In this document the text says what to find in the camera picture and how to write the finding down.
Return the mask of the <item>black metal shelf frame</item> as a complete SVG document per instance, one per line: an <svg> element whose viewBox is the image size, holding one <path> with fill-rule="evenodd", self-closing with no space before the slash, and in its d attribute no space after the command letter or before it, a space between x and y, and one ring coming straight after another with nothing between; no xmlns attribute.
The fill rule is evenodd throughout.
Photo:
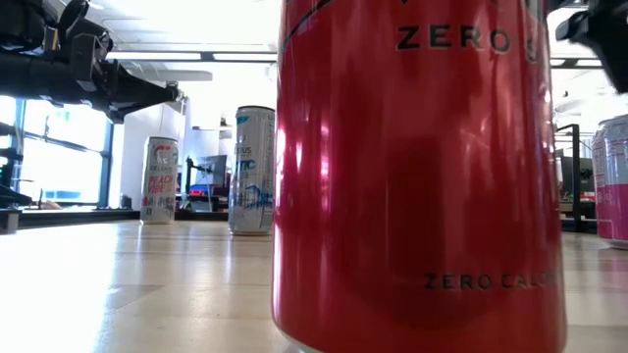
<svg viewBox="0 0 628 353"><path fill-rule="evenodd" d="M580 179L580 127L577 124L570 124L559 127L558 131L571 130L572 138L572 215L573 227L575 232L581 232L581 179Z"/></svg>

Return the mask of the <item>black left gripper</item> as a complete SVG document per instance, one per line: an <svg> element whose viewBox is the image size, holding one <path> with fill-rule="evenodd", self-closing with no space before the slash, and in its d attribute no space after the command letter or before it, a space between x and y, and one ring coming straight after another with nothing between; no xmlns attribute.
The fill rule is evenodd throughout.
<svg viewBox="0 0 628 353"><path fill-rule="evenodd" d="M160 86L128 73L117 78L119 65L106 62L113 41L101 26L72 26L66 33L66 48L75 82L67 104L87 105L104 113L112 124L122 124L129 114L180 98L175 85Z"/></svg>

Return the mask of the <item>grey computer monitor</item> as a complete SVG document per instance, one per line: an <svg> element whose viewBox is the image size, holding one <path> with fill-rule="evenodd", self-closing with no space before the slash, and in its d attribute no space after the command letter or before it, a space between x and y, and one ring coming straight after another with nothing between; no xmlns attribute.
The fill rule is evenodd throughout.
<svg viewBox="0 0 628 353"><path fill-rule="evenodd" d="M226 155L216 155L201 157L198 162L199 169L196 173L196 180L200 184L223 186L226 181L227 172Z"/></svg>

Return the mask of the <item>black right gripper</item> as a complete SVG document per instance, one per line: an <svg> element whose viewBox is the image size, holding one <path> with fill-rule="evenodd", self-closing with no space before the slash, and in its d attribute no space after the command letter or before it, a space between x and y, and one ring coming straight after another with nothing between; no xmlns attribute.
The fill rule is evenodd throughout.
<svg viewBox="0 0 628 353"><path fill-rule="evenodd" d="M555 39L605 55L612 85L618 93L628 93L628 0L589 0L587 6L562 9L575 12L559 23Z"/></svg>

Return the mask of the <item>black tripod stand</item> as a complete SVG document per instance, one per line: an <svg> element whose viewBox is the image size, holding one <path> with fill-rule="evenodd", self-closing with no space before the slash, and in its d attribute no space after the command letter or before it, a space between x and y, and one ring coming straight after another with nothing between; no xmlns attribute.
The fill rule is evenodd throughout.
<svg viewBox="0 0 628 353"><path fill-rule="evenodd" d="M0 163L0 209L28 206L32 199L10 187L13 176L13 168L16 162L21 162L24 156L17 148L0 148L0 159L6 158L7 162Z"/></svg>

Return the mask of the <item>pink white raspberry lime can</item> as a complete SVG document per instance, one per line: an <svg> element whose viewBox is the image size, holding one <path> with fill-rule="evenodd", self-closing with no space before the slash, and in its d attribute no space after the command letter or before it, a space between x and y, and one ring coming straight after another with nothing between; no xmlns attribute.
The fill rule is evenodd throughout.
<svg viewBox="0 0 628 353"><path fill-rule="evenodd" d="M598 236L628 250L628 114L599 123L593 166Z"/></svg>

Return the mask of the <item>large window with dark frame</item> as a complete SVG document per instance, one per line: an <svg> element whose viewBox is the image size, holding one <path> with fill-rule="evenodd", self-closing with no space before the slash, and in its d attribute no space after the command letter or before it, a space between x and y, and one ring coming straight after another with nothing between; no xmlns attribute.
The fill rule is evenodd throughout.
<svg viewBox="0 0 628 353"><path fill-rule="evenodd" d="M0 157L0 177L35 202L104 203L109 185L113 125L85 105L55 107L47 101L0 95L0 123L19 136L0 136L0 149L23 158Z"/></svg>

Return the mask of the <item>black computer monitor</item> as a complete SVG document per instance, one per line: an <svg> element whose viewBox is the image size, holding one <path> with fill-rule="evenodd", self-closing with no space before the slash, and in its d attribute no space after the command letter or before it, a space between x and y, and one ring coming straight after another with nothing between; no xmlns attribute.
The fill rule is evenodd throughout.
<svg viewBox="0 0 628 353"><path fill-rule="evenodd" d="M562 202L572 202L574 198L574 168L572 157L558 157L558 185ZM579 158L579 180L580 194L582 196L592 195L595 190L593 160L590 158Z"/></svg>

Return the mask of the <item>white Celsius Peach Vibe can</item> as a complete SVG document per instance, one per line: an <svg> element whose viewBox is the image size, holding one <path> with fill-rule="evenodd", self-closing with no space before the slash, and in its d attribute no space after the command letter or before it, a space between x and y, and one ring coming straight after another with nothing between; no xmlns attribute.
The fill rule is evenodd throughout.
<svg viewBox="0 0 628 353"><path fill-rule="evenodd" d="M146 139L139 217L143 224L169 224L175 219L178 159L175 139Z"/></svg>

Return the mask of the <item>black monitor stand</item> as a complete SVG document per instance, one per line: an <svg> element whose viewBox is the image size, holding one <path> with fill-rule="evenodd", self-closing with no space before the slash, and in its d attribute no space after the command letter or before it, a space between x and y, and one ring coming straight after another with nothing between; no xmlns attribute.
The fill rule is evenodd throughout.
<svg viewBox="0 0 628 353"><path fill-rule="evenodd" d="M212 165L209 165L206 167L195 166L193 160L190 157L186 158L185 166L186 166L186 176L185 176L185 186L184 186L185 195L186 196L207 196L208 198L211 198L211 187L209 186L209 184L206 184L206 190L203 192L197 192L191 189L192 187L191 171L198 170L204 174L211 175L213 173L213 166Z"/></svg>

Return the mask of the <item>black aluminium table frame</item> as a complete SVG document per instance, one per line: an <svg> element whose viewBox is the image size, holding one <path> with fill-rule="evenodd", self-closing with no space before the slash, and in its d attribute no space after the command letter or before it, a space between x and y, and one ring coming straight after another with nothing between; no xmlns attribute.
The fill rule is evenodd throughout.
<svg viewBox="0 0 628 353"><path fill-rule="evenodd" d="M298 221L308 224L313 224L314 221L342 221L346 217L345 215L314 215L313 212L303 213L301 216L296 217ZM133 210L0 210L0 234L12 233L19 228L34 228L34 227L64 227L81 224L98 224L107 222L119 222L119 221L138 221L140 217L139 211ZM435 223L436 216L425 215L402 215L400 217L383 216L384 221L398 221L399 218L402 221L408 221L412 225L419 226L420 228L427 228L427 224ZM221 212L189 212L189 211L176 211L175 221L194 221L194 222L227 222L229 219L228 213ZM466 216L466 218L456 218L456 221L465 221L468 226L479 225L494 226L497 224L506 225L506 216L499 216L497 213L486 213L476 216ZM563 231L574 231L584 233L597 233L598 226L596 220L581 220L576 225L576 220L565 219L560 220Z"/></svg>

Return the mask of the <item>white Celsius Arctic Vibe can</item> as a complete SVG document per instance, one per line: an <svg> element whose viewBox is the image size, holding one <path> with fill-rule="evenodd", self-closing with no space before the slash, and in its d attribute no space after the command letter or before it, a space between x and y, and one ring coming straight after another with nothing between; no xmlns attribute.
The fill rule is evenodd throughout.
<svg viewBox="0 0 628 353"><path fill-rule="evenodd" d="M235 114L235 161L230 183L233 235L268 234L275 204L275 111L242 106Z"/></svg>

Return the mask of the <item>red zero sugar soda can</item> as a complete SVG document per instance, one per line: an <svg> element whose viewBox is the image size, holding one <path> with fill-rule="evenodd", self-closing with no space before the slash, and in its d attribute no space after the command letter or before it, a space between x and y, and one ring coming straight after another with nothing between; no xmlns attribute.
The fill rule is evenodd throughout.
<svg viewBox="0 0 628 353"><path fill-rule="evenodd" d="M561 353L552 0L283 0L272 314L305 349Z"/></svg>

